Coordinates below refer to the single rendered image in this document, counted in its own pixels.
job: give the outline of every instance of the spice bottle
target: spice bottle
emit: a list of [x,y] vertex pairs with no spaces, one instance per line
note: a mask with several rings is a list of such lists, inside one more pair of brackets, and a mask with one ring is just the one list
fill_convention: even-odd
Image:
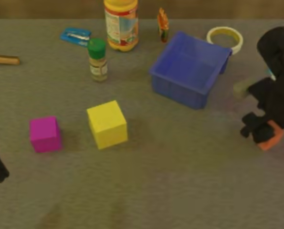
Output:
[[89,63],[93,80],[105,81],[108,77],[107,60],[105,58],[106,43],[99,38],[92,38],[88,42]]

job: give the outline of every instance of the green bottle cap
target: green bottle cap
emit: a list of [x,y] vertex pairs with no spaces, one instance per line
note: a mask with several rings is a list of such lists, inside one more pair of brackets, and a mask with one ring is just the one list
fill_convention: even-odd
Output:
[[99,60],[105,57],[105,41],[99,38],[92,38],[88,42],[88,52],[92,59]]

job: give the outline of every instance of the yellow plastic jar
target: yellow plastic jar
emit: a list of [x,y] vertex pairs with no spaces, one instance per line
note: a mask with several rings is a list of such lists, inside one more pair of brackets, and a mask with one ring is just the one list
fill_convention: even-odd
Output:
[[138,43],[137,0],[104,0],[108,43],[127,52]]

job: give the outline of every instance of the bottle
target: bottle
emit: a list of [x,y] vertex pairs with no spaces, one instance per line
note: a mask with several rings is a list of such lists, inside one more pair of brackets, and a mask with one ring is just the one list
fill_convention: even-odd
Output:
[[127,52],[138,43],[137,0],[104,0],[108,43]]
[[108,77],[107,60],[105,58],[106,43],[99,38],[92,38],[88,42],[89,63],[93,80],[105,81]]

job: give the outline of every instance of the orange block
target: orange block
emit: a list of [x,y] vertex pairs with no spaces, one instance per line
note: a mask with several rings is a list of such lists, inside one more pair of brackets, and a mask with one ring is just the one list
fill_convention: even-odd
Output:
[[271,147],[278,144],[284,135],[284,130],[281,127],[279,127],[279,125],[276,124],[274,121],[271,120],[268,122],[268,124],[274,128],[274,137],[266,142],[257,144],[258,147],[261,148],[262,150],[268,150]]

